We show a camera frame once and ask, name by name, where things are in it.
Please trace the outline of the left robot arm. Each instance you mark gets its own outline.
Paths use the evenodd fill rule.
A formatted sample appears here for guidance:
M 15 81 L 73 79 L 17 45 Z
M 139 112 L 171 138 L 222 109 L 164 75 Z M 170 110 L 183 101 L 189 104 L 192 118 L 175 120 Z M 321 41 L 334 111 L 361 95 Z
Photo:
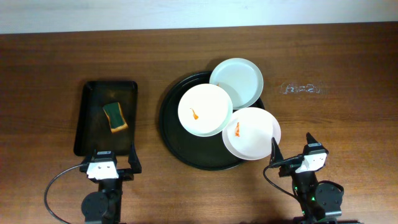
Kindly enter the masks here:
M 98 190 L 88 194 L 81 203 L 85 223 L 119 223 L 123 183 L 134 180 L 135 174 L 142 172 L 134 143 L 129 147 L 129 168 L 118 169 L 113 151 L 94 151 L 82 161 L 80 171 L 98 184 Z

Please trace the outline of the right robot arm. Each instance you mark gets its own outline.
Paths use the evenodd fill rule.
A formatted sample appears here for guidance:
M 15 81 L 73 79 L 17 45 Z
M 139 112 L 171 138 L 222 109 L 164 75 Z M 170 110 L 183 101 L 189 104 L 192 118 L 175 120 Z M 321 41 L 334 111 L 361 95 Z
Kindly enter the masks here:
M 306 140 L 301 154 L 285 159 L 276 140 L 272 138 L 270 162 L 264 168 L 264 171 L 278 168 L 280 177 L 291 177 L 293 192 L 280 188 L 269 178 L 266 180 L 300 204 L 302 216 L 295 217 L 294 223 L 337 223 L 337 218 L 342 214 L 344 188 L 329 180 L 317 180 L 316 172 L 325 166 L 329 152 L 310 133 L 306 134 Z

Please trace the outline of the pale green plate top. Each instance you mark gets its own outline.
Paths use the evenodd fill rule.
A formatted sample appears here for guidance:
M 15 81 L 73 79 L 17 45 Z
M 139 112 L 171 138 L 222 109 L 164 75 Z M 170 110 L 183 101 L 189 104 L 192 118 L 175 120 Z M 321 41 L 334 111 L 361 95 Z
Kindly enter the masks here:
M 218 64 L 210 75 L 209 83 L 227 92 L 234 110 L 253 105 L 264 87 L 260 69 L 244 58 L 230 58 Z

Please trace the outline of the round black tray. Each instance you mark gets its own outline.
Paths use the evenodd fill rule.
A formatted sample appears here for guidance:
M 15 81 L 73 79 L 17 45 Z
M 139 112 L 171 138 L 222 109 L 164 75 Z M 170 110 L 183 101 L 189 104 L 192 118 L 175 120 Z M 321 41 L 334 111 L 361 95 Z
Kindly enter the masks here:
M 199 84 L 208 83 L 210 71 L 181 78 L 166 91 L 159 110 L 159 133 L 167 149 L 181 162 L 201 170 L 226 170 L 244 162 L 230 153 L 222 133 L 199 137 L 189 133 L 178 118 L 178 104 L 183 94 Z

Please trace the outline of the rectangular black tray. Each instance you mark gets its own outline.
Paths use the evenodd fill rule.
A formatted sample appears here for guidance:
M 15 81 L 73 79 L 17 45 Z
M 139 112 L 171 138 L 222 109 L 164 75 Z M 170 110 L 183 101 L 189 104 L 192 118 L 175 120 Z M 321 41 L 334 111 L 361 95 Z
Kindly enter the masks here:
M 76 156 L 95 151 L 113 151 L 117 156 L 129 154 L 136 127 L 137 91 L 134 81 L 88 81 L 83 85 L 73 148 Z M 111 130 L 109 116 L 103 109 L 111 103 L 119 103 L 126 128 Z

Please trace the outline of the green yellow sponge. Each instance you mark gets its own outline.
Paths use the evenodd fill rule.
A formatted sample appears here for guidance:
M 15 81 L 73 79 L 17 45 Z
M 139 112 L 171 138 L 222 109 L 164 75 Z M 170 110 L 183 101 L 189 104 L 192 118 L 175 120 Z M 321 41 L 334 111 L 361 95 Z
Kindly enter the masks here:
M 109 127 L 112 133 L 116 133 L 128 128 L 124 118 L 121 105 L 118 102 L 103 106 L 103 111 L 108 119 Z

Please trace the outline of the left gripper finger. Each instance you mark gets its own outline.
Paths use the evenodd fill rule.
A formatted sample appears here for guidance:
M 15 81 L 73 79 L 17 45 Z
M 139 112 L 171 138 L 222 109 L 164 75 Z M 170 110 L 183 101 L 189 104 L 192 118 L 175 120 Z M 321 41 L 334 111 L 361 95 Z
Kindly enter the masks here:
M 93 156 L 95 155 L 95 151 L 89 152 L 85 158 L 82 160 L 81 164 L 83 165 L 89 165 Z
M 141 170 L 141 163 L 137 156 L 134 142 L 131 143 L 131 147 L 129 150 L 128 163 L 130 164 L 130 167 L 132 170 Z

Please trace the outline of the white pink plate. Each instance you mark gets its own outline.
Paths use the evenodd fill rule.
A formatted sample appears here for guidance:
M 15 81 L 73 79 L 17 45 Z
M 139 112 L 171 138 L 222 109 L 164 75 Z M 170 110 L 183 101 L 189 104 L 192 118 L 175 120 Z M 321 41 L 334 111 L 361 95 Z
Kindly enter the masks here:
M 232 155 L 244 160 L 259 160 L 271 154 L 272 140 L 281 139 L 276 118 L 261 108 L 248 107 L 235 111 L 222 131 L 222 139 Z

